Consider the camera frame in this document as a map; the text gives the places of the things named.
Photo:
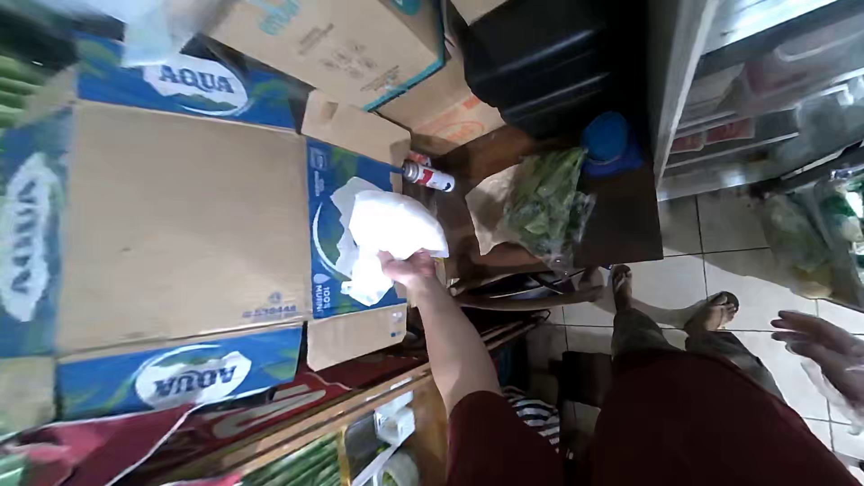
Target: wooden table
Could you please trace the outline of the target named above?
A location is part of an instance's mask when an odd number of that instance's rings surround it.
[[[501,244],[480,256],[465,194],[486,177],[519,163],[522,156],[577,144],[575,136],[537,141],[516,128],[504,126],[433,161],[436,168],[456,179],[452,192],[404,185],[407,194],[436,207],[450,245],[448,277],[480,279],[546,270],[545,265],[518,245]],[[640,169],[615,176],[595,179],[583,174],[580,185],[581,190],[597,196],[597,203],[582,243],[576,248],[575,267],[663,258],[650,160]]]

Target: bottle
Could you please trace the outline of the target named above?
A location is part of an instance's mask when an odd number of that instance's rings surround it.
[[[450,174],[407,160],[402,166],[402,177],[408,182],[444,192],[452,191],[456,185],[456,180]]]

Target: person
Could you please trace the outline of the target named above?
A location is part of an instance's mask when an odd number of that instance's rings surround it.
[[[435,279],[432,258],[379,254],[420,310],[429,362],[448,413],[448,485],[564,484],[562,461],[501,396],[479,334]],[[588,450],[586,481],[626,484],[820,484],[857,480],[789,408],[771,374],[730,332],[737,299],[710,298],[687,322],[686,351],[632,307],[632,272],[613,268],[613,384]],[[864,346],[815,317],[779,312],[773,336],[822,366],[850,404],[864,405]]]

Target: leafy green vegetables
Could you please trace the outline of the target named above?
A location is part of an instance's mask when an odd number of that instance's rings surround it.
[[[594,208],[594,197],[576,189],[584,159],[581,148],[526,157],[502,219],[511,240],[565,273]]]

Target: maroon shirt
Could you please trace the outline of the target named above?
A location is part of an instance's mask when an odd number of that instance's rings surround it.
[[[795,411],[730,362],[645,352],[615,367],[591,484],[858,486]],[[504,398],[471,393],[449,420],[448,485],[463,484],[563,484],[562,460]]]

